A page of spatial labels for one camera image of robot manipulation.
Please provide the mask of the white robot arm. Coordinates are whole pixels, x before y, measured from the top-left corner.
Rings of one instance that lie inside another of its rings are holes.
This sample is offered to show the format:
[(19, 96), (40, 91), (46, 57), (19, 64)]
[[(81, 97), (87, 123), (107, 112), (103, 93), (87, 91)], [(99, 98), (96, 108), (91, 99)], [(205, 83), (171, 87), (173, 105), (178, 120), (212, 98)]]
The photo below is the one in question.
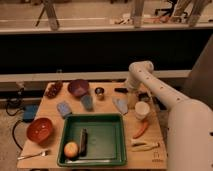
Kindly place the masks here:
[(156, 78), (151, 61), (133, 62), (125, 86), (146, 86), (169, 110), (167, 171), (213, 171), (213, 110)]

